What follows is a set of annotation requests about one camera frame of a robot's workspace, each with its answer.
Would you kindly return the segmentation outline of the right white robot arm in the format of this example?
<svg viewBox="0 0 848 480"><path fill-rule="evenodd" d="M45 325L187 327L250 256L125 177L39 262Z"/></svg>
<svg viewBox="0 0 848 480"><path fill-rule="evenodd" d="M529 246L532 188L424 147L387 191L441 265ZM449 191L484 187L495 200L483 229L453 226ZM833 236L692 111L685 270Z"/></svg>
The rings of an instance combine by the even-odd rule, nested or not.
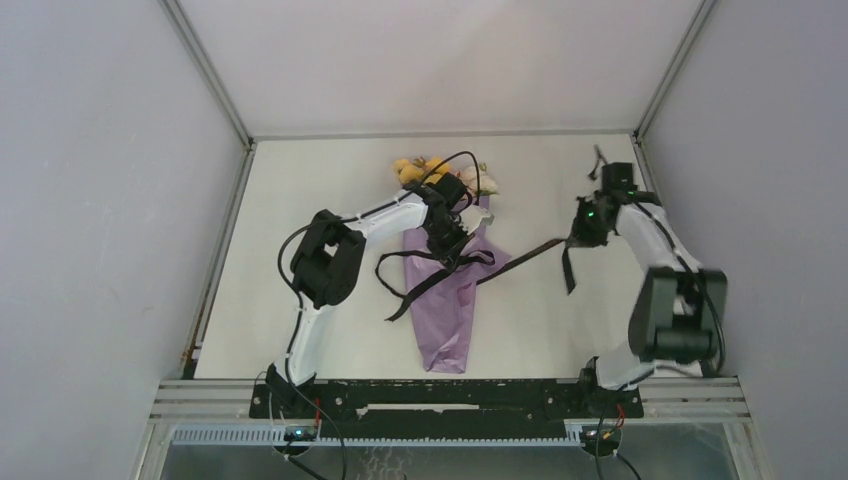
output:
<svg viewBox="0 0 848 480"><path fill-rule="evenodd" d="M582 410L602 416L616 405L617 390L632 390L659 370L686 375L698 365L707 378L722 373L728 279L688 252L658 196L638 187L632 164L599 158L588 177L600 186L579 198L567 246L601 247L615 235L644 274L626 340L588 362L594 378L577 391Z"/></svg>

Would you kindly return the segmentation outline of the white fake flower stem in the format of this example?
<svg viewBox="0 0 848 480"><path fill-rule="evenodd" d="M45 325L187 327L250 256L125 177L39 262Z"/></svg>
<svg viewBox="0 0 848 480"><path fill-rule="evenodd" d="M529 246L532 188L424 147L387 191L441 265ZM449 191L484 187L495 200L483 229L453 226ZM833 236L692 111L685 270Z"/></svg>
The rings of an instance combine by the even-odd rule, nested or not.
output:
<svg viewBox="0 0 848 480"><path fill-rule="evenodd" d="M478 163L460 170L458 177L474 196L482 197L499 193L499 185L488 173L485 163Z"/></svg>

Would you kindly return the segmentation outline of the yellow fake flower stem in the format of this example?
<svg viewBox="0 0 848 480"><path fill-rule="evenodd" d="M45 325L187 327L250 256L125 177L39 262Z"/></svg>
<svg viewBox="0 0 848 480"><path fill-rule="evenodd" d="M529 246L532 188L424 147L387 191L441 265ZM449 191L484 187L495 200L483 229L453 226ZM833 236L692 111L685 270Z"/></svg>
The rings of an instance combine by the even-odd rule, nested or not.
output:
<svg viewBox="0 0 848 480"><path fill-rule="evenodd" d="M451 173L451 168L439 157L401 158L392 165L392 171L402 186L423 182L435 184Z"/></svg>

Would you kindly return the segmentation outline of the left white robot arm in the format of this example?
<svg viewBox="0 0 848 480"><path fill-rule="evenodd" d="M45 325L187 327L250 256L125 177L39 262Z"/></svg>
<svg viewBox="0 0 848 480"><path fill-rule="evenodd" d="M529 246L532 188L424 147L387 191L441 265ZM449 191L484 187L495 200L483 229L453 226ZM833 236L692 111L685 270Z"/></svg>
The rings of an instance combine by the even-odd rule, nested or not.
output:
<svg viewBox="0 0 848 480"><path fill-rule="evenodd" d="M302 240L288 268L278 269L296 295L297 317L285 351L269 367L269 377L282 382L274 392L274 404L290 417L305 414L313 394L307 383L317 374L321 339L335 306L354 290L365 251L385 239L406 231L423 229L426 248L409 256L435 261L440 270L401 295L401 306L391 315L397 320L429 289L473 263L491 264L488 252L471 253L466 247L482 227L492 223L491 212L471 200L465 185L447 175L434 184L415 183L384 203L350 217L328 210L315 214L299 229Z"/></svg>

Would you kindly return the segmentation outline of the pink wrapping paper sheet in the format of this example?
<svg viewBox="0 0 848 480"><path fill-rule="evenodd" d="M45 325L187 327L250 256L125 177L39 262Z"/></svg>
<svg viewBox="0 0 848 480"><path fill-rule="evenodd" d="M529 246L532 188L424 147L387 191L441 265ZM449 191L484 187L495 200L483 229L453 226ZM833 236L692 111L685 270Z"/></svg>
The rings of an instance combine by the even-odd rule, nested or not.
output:
<svg viewBox="0 0 848 480"><path fill-rule="evenodd" d="M495 273L511 256L486 238L486 228L475 232L463 250L493 254L491 265L474 263L464 266L447 279L424 292L410 309L415 340L424 371L439 374L463 374L467 370L474 322L477 282Z"/></svg>

